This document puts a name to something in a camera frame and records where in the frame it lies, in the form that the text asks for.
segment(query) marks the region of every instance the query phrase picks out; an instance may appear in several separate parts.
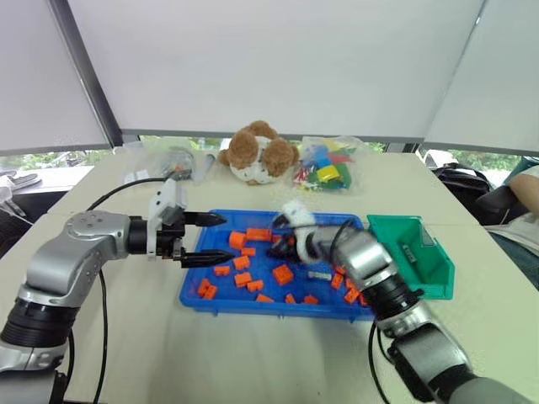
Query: orange plastic piece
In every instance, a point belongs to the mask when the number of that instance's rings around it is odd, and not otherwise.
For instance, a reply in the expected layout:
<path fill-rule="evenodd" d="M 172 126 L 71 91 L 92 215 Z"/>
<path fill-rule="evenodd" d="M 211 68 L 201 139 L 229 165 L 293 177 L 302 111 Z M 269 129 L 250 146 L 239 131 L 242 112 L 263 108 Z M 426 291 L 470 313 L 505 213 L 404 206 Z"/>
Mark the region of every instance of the orange plastic piece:
<path fill-rule="evenodd" d="M 236 267 L 238 271 L 249 268 L 249 265 L 251 264 L 249 257 L 244 255 L 242 255 L 242 257 L 234 258 L 232 261 L 234 262 L 234 267 Z"/>
<path fill-rule="evenodd" d="M 305 303 L 306 305 L 317 305 L 318 299 L 313 295 L 307 295 L 303 298 L 303 303 Z"/>
<path fill-rule="evenodd" d="M 331 279 L 331 287 L 334 289 L 340 288 L 340 285 L 343 284 L 343 275 L 335 274 L 334 278 Z"/>
<path fill-rule="evenodd" d="M 216 293 L 217 293 L 217 287 L 211 284 L 208 290 L 204 293 L 204 296 L 202 297 L 202 299 L 211 300 L 215 297 Z"/>
<path fill-rule="evenodd" d="M 346 271 L 344 270 L 343 267 L 340 267 L 339 265 L 334 265 L 333 268 L 336 273 L 341 274 L 341 275 L 346 275 Z"/>
<path fill-rule="evenodd" d="M 234 275 L 234 282 L 236 282 L 237 288 L 242 288 L 246 286 L 252 280 L 253 279 L 251 278 L 251 274 L 249 272 L 244 272 L 242 274 Z"/>
<path fill-rule="evenodd" d="M 368 306 L 367 300 L 365 299 L 365 297 L 363 296 L 363 294 L 361 292 L 360 292 L 360 295 L 358 296 L 358 300 L 360 301 L 361 306 L 363 306 L 363 307 Z"/>
<path fill-rule="evenodd" d="M 289 293 L 288 295 L 285 296 L 285 302 L 291 305 L 295 305 L 296 299 L 294 299 L 294 295 L 292 293 Z"/>
<path fill-rule="evenodd" d="M 247 284 L 247 289 L 249 292 L 258 292 L 264 288 L 264 281 L 261 280 L 254 280 L 253 282 L 249 282 Z"/>
<path fill-rule="evenodd" d="M 233 231 L 230 233 L 230 237 L 228 238 L 228 245 L 230 248 L 235 248 L 237 250 L 241 250 L 245 247 L 245 244 L 247 243 L 247 236 L 245 233 L 240 233 L 239 231 Z"/>
<path fill-rule="evenodd" d="M 346 289 L 357 290 L 357 288 L 354 285 L 354 282 L 352 282 L 350 278 L 346 278 Z"/>
<path fill-rule="evenodd" d="M 355 299 L 358 298 L 360 295 L 360 292 L 358 292 L 355 288 L 350 289 L 346 295 L 344 295 L 344 299 L 348 301 L 350 304 L 355 302 Z"/>
<path fill-rule="evenodd" d="M 251 242 L 271 242 L 271 229 L 247 229 L 247 239 Z"/>
<path fill-rule="evenodd" d="M 271 299 L 268 296 L 265 296 L 265 295 L 262 295 L 261 293 L 259 293 L 259 295 L 256 296 L 256 301 L 265 301 L 266 303 L 271 303 L 271 302 L 274 302 L 275 300 Z"/>
<path fill-rule="evenodd" d="M 294 273 L 286 265 L 281 265 L 273 270 L 273 276 L 279 284 L 284 286 L 294 280 Z"/>
<path fill-rule="evenodd" d="M 254 257 L 256 255 L 256 248 L 242 248 L 242 255 L 246 255 L 248 257 Z"/>
<path fill-rule="evenodd" d="M 213 267 L 213 273 L 216 276 L 227 276 L 230 274 L 230 267 Z"/>
<path fill-rule="evenodd" d="M 211 284 L 208 278 L 202 279 L 202 281 L 199 284 L 199 289 L 196 291 L 197 295 L 200 297 L 204 296 L 210 286 Z"/>

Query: black bag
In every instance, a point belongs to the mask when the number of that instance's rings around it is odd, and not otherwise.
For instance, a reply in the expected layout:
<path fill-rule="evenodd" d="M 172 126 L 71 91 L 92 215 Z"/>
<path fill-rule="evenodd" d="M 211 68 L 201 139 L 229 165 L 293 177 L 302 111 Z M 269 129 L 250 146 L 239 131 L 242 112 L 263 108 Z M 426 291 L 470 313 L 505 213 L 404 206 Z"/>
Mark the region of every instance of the black bag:
<path fill-rule="evenodd" d="M 458 168 L 471 170 L 475 175 L 459 171 Z M 479 223 L 491 221 L 490 216 L 492 216 L 492 213 L 487 212 L 476 204 L 476 200 L 480 196 L 493 190 L 492 185 L 484 174 L 458 162 L 445 164 L 444 167 L 432 170 L 432 173 L 444 183 Z"/>

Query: blue tray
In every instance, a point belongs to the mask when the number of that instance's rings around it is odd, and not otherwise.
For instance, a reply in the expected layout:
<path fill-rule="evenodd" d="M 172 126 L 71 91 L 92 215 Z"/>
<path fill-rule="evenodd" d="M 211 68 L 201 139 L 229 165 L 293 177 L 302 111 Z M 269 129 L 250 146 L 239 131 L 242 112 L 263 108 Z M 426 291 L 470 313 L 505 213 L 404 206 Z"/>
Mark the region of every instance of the blue tray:
<path fill-rule="evenodd" d="M 228 246 L 228 237 L 231 231 L 245 232 L 248 227 L 269 228 L 271 221 L 277 212 L 258 210 L 213 210 L 212 212 L 223 215 L 228 222 L 215 226 L 206 227 L 202 230 L 195 251 L 203 249 L 219 248 L 236 253 L 238 250 Z M 361 221 L 354 215 L 341 214 L 314 214 L 318 224 L 340 224 L 348 218 L 353 218 L 359 228 L 363 228 Z M 193 307 L 197 311 L 209 311 L 212 313 L 229 312 L 244 314 L 270 314 L 277 316 L 304 316 L 304 317 L 327 317 L 350 320 L 371 321 L 371 310 L 361 307 L 359 303 L 349 305 L 344 300 L 346 288 L 344 282 L 339 290 L 331 288 L 327 280 L 309 279 L 307 271 L 332 273 L 326 263 L 304 264 L 288 263 L 283 260 L 269 258 L 266 250 L 270 248 L 270 242 L 248 242 L 247 247 L 255 247 L 256 257 L 249 257 L 251 266 L 248 271 L 253 280 L 262 279 L 264 288 L 261 292 L 249 292 L 247 288 L 237 288 L 234 284 L 234 275 L 237 274 L 232 261 L 221 265 L 230 265 L 231 273 L 228 276 L 218 277 L 211 268 L 190 268 L 185 275 L 184 284 L 179 293 L 179 301 L 185 306 Z M 286 263 L 294 273 L 294 280 L 280 287 L 273 277 L 273 268 Z M 211 284 L 217 286 L 218 291 L 213 300 L 201 299 L 196 291 L 203 278 L 208 278 Z M 262 293 L 275 300 L 275 303 L 255 301 L 258 293 Z M 298 304 L 285 303 L 285 296 L 292 293 Z M 314 295 L 318 298 L 317 305 L 301 304 L 306 295 Z"/>

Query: robotic arm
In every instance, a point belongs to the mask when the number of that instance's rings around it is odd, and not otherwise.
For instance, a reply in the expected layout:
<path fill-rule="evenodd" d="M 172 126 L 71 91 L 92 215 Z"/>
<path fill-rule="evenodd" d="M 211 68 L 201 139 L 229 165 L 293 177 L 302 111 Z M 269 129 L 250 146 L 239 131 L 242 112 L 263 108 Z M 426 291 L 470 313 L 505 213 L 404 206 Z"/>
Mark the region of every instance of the robotic arm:
<path fill-rule="evenodd" d="M 410 290 L 389 252 L 370 232 L 353 226 L 315 226 L 314 217 L 296 201 L 285 205 L 274 227 L 289 227 L 292 233 L 276 242 L 270 255 L 308 263 L 323 260 L 344 267 L 366 298 L 377 326 L 392 339 L 389 356 L 417 400 L 530 402 L 509 387 L 472 372 L 464 350 L 433 320 L 429 307 Z"/>
<path fill-rule="evenodd" d="M 79 213 L 37 251 L 0 333 L 0 404 L 63 403 L 67 380 L 56 367 L 77 312 L 107 261 L 147 254 L 188 268 L 233 258 L 221 250 L 183 249 L 185 225 L 226 221 L 185 207 L 178 183 L 169 179 L 153 197 L 148 221 L 96 210 Z"/>

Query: teddy bear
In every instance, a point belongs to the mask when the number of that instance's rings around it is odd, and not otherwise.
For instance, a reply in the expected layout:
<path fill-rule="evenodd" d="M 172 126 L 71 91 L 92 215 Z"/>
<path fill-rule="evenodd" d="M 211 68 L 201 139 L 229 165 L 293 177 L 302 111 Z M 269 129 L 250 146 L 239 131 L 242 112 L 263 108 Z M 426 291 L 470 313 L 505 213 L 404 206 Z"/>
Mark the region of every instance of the teddy bear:
<path fill-rule="evenodd" d="M 299 151 L 262 120 L 239 130 L 217 160 L 249 185 L 273 183 L 296 164 Z"/>

